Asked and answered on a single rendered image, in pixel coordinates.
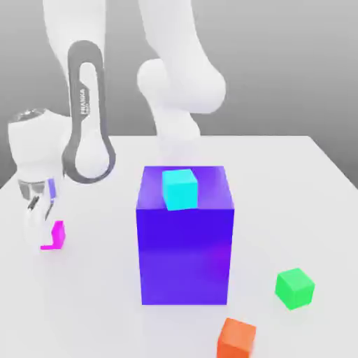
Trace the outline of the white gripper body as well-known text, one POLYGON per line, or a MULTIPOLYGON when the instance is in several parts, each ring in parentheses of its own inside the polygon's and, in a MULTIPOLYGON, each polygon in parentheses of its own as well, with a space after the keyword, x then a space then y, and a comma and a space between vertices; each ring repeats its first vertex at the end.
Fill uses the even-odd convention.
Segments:
POLYGON ((53 202, 44 196, 35 195, 29 202, 24 213, 24 240, 30 250, 52 245, 52 209, 53 202))

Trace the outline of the small magenta cube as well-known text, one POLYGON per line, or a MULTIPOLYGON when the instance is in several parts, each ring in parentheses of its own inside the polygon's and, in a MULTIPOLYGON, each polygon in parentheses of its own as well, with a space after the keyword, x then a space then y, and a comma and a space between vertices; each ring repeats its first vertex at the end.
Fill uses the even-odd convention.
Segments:
POLYGON ((66 238, 64 222, 56 220, 51 229, 52 243, 50 245, 41 245, 41 250, 61 250, 66 238))

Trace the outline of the small cyan cube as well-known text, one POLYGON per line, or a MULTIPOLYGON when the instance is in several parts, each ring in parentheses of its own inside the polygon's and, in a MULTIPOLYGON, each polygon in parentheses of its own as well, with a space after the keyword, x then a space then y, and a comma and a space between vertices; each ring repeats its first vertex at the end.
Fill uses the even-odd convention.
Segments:
POLYGON ((198 181, 191 169, 162 173, 162 195, 168 210, 187 210, 198 206, 198 181))

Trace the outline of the small orange cube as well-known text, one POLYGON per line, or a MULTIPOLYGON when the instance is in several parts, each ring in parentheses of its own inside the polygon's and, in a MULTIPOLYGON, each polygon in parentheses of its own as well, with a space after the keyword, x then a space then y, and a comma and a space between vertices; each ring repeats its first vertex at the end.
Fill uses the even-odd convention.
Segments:
POLYGON ((255 335, 256 326, 228 317, 217 341, 217 358, 250 358, 255 335))

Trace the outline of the small green cube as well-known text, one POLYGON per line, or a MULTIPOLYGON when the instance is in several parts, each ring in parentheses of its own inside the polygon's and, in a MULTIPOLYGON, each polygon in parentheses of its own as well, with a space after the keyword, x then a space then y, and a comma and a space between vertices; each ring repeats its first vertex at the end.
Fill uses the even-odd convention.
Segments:
POLYGON ((310 304, 314 290, 315 283, 300 268, 277 275, 275 294, 289 310, 310 304))

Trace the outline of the large blue box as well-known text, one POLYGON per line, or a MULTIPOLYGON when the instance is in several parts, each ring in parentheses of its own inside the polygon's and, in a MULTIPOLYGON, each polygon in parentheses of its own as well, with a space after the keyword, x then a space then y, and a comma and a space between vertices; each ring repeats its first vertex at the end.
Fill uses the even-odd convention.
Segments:
POLYGON ((227 303, 234 202, 222 166, 193 166, 198 206, 168 210, 164 166, 145 166, 136 204, 144 305, 227 303))

